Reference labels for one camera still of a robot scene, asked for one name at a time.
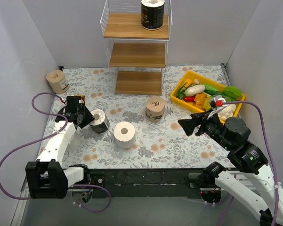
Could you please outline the green leafy vegetable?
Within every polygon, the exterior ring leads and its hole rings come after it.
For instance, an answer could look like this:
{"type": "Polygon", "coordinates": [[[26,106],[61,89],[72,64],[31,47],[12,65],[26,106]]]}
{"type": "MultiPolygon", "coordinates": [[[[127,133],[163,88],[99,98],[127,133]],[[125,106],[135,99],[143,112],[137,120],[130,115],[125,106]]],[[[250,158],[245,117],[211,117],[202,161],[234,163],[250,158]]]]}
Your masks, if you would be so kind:
{"type": "Polygon", "coordinates": [[[185,95],[185,90],[188,89],[189,87],[191,87],[192,84],[190,85],[187,85],[187,82],[178,89],[177,93],[176,93],[176,98],[180,99],[180,100],[183,100],[184,97],[186,96],[185,95]]]}

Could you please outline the yellow plastic tray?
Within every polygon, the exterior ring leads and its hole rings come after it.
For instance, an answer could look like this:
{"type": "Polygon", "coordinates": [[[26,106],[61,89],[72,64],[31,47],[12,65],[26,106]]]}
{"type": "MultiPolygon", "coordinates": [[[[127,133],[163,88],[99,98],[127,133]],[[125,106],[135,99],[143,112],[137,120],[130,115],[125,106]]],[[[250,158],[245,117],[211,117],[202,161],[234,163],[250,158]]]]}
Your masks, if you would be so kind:
{"type": "Polygon", "coordinates": [[[233,101],[244,101],[245,100],[245,95],[243,93],[241,93],[240,96],[228,96],[226,95],[226,93],[224,93],[224,90],[226,89],[225,85],[222,85],[220,83],[217,83],[211,79],[208,79],[204,76],[201,76],[197,73],[194,73],[192,71],[187,71],[185,73],[185,75],[183,76],[183,78],[180,80],[180,82],[178,83],[178,85],[175,87],[175,89],[173,90],[173,92],[170,95],[170,98],[172,100],[173,103],[191,111],[192,113],[203,113],[203,109],[202,108],[198,108],[196,106],[196,102],[194,101],[195,99],[195,94],[193,95],[194,99],[193,101],[185,101],[185,90],[187,88],[192,87],[192,83],[194,82],[194,80],[198,80],[200,82],[201,85],[208,85],[209,89],[205,90],[205,93],[207,94],[207,97],[214,97],[216,96],[218,93],[222,93],[221,95],[225,95],[229,98],[231,98],[233,101]]]}

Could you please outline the orange bell pepper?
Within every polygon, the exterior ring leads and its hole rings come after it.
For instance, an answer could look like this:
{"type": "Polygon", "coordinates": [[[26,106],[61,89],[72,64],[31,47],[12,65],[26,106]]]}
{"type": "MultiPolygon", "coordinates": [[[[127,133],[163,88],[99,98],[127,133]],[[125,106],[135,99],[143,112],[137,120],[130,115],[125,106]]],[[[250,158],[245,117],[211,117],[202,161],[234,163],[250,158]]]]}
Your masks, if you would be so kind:
{"type": "Polygon", "coordinates": [[[199,93],[195,95],[194,101],[197,105],[203,105],[206,97],[207,97],[206,93],[199,93]]]}

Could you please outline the green cucumber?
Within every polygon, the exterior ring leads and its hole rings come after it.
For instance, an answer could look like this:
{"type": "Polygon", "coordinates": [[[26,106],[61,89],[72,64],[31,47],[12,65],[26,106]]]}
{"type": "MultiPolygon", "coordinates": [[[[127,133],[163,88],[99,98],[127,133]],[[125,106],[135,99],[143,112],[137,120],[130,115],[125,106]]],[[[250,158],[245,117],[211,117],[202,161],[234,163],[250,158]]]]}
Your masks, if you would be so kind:
{"type": "Polygon", "coordinates": [[[218,96],[218,95],[221,95],[222,97],[225,96],[224,92],[220,91],[218,88],[216,88],[216,87],[214,87],[214,86],[212,86],[210,84],[202,83],[202,85],[205,87],[204,92],[206,94],[209,94],[209,95],[214,96],[214,97],[218,96]]]}

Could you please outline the white cauliflower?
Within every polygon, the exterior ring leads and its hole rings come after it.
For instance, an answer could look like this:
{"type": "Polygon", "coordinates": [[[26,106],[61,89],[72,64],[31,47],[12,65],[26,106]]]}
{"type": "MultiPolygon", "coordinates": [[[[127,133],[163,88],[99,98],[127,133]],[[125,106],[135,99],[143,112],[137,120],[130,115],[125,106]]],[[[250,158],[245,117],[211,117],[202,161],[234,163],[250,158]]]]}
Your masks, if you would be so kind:
{"type": "Polygon", "coordinates": [[[236,104],[225,105],[225,108],[218,113],[220,120],[225,121],[226,119],[233,117],[236,110],[236,104]]]}

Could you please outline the yellow star fruit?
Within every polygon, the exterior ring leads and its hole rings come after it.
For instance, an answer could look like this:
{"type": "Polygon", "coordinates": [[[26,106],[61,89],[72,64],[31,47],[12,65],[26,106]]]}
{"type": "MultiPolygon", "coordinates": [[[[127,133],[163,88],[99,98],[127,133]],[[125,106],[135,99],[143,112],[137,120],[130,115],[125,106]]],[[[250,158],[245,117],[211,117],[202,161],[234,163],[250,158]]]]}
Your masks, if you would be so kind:
{"type": "Polygon", "coordinates": [[[205,111],[210,110],[211,109],[211,105],[210,105],[210,99],[212,99],[213,97],[207,97],[204,100],[204,103],[202,104],[202,107],[205,111]]]}

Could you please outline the black roll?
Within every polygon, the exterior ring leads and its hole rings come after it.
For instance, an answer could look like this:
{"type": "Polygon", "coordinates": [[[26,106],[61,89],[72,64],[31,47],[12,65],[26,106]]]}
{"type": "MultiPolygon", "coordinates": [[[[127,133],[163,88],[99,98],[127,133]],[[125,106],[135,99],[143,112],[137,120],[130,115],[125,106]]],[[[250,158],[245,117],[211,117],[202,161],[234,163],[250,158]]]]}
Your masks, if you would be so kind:
{"type": "Polygon", "coordinates": [[[158,30],[163,25],[165,0],[141,1],[141,25],[147,30],[158,30]]]}
{"type": "Polygon", "coordinates": [[[95,109],[91,111],[91,114],[94,117],[94,120],[90,123],[93,132],[96,134],[103,134],[107,132],[110,128],[110,122],[105,112],[101,109],[95,109]]]}

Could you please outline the white daikon radish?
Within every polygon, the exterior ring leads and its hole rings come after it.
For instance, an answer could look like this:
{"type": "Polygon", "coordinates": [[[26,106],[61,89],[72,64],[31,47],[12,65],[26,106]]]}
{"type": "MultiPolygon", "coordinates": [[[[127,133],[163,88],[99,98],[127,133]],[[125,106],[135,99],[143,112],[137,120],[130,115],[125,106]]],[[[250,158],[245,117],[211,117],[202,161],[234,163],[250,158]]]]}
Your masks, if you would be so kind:
{"type": "Polygon", "coordinates": [[[193,85],[193,86],[187,88],[184,91],[184,94],[185,94],[186,97],[192,97],[192,96],[195,96],[196,94],[204,92],[205,89],[206,89],[206,87],[202,84],[193,85]]]}

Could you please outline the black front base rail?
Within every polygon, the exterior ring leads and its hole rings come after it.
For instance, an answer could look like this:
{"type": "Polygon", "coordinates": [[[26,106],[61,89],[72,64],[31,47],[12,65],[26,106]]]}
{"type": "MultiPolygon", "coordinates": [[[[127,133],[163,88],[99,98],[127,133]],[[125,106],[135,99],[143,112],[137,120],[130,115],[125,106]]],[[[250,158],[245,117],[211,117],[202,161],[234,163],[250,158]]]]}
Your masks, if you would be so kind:
{"type": "Polygon", "coordinates": [[[224,167],[177,169],[89,169],[73,165],[63,170],[59,163],[29,162],[25,171],[30,197],[63,199],[70,187],[87,190],[87,199],[106,197],[199,198],[200,189],[219,202],[223,186],[215,185],[224,167]]]}

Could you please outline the white paper roll, left edge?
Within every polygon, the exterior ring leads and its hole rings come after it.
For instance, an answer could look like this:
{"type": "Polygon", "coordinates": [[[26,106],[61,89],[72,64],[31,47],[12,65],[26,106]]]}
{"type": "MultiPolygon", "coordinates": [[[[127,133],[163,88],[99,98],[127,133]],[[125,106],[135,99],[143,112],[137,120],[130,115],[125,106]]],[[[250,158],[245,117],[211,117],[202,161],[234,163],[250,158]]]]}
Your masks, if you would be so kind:
{"type": "Polygon", "coordinates": [[[66,150],[69,152],[74,152],[79,148],[80,145],[81,145],[81,137],[76,131],[71,137],[66,150]]]}

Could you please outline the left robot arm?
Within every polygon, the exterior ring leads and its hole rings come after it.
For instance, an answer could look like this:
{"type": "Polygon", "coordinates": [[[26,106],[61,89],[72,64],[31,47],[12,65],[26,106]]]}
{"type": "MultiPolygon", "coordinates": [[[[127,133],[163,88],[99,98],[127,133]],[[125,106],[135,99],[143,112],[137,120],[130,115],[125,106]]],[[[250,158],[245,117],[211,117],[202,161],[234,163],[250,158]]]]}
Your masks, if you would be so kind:
{"type": "Polygon", "coordinates": [[[69,187],[76,184],[86,188],[90,185],[86,165],[63,169],[61,164],[66,150],[73,147],[73,141],[78,137],[77,129],[88,126],[94,119],[83,95],[67,96],[64,107],[56,115],[52,136],[44,150],[25,167],[31,198],[63,199],[69,187]]]}

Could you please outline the red chili pepper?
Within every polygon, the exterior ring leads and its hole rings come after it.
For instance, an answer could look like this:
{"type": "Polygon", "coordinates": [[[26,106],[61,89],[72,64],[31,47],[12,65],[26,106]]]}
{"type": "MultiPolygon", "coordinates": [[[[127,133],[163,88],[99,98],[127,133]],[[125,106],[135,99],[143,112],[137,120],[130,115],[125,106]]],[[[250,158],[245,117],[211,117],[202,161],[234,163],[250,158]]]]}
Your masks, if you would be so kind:
{"type": "Polygon", "coordinates": [[[191,96],[191,97],[185,96],[184,97],[185,102],[194,102],[194,100],[195,100],[195,96],[191,96]]]}

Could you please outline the floral patterned table mat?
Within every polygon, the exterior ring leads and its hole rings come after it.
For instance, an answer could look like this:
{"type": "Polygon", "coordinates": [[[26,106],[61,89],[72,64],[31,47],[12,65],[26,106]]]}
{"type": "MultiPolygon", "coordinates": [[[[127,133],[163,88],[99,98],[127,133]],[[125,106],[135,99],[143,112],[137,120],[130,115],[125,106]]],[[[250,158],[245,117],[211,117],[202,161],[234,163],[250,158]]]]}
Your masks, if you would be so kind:
{"type": "Polygon", "coordinates": [[[190,112],[170,98],[171,92],[187,71],[227,85],[219,65],[171,66],[163,70],[165,77],[162,97],[166,101],[162,119],[153,123],[145,118],[148,96],[115,94],[116,68],[64,69],[70,84],[67,95],[83,94],[89,110],[103,110],[110,122],[109,130],[98,135],[90,127],[78,130],[81,144],[68,149],[62,161],[64,168],[86,164],[91,169],[137,168],[204,168],[217,161],[232,167],[227,151],[207,135],[188,137],[179,119],[187,119],[190,112]],[[129,149],[117,146],[113,130],[117,123],[127,121],[134,125],[136,141],[129,149]]]}

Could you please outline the brown roll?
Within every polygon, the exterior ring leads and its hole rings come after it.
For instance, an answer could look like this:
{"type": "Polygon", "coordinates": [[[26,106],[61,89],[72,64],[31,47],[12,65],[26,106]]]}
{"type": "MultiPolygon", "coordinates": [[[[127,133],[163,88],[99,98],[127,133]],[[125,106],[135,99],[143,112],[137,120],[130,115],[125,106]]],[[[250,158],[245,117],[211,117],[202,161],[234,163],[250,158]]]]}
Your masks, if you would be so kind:
{"type": "Polygon", "coordinates": [[[146,102],[145,116],[151,122],[158,122],[164,115],[166,101],[159,96],[151,96],[146,102]]]}
{"type": "Polygon", "coordinates": [[[63,94],[70,88],[65,74],[61,70],[49,72],[46,75],[46,80],[56,94],[63,94]]]}

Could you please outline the white unwrapped paper roll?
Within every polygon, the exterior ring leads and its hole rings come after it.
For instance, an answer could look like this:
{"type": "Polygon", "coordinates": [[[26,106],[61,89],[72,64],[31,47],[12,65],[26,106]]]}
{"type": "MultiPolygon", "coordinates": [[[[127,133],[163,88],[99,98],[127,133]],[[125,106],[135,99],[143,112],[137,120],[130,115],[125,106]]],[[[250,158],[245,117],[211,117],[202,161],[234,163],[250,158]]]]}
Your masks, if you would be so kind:
{"type": "Polygon", "coordinates": [[[129,149],[135,141],[135,127],[130,122],[119,122],[113,130],[115,142],[118,147],[129,149]]]}

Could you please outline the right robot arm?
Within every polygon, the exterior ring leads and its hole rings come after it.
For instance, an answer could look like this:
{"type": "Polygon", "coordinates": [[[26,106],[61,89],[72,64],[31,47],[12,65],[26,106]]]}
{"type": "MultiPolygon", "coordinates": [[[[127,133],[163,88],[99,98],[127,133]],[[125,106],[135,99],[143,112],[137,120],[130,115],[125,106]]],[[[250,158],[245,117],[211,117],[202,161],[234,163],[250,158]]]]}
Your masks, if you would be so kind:
{"type": "Polygon", "coordinates": [[[223,188],[247,207],[262,226],[283,226],[283,189],[275,184],[275,175],[265,155],[248,141],[251,131],[244,120],[229,117],[222,124],[217,115],[209,117],[208,113],[196,113],[190,119],[178,120],[178,123],[187,136],[199,127],[197,136],[205,133],[226,149],[230,162],[253,184],[258,193],[239,182],[216,161],[193,179],[194,182],[202,186],[223,188]]]}

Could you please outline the green star fruit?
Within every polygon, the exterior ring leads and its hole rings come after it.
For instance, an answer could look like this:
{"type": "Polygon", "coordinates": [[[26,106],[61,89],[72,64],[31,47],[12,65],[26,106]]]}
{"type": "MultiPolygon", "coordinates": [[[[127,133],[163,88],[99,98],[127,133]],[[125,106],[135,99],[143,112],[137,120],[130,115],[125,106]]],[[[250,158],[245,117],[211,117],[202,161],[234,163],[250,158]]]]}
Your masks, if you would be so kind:
{"type": "Polygon", "coordinates": [[[242,96],[241,91],[235,86],[226,86],[223,92],[231,98],[239,98],[242,96]]]}

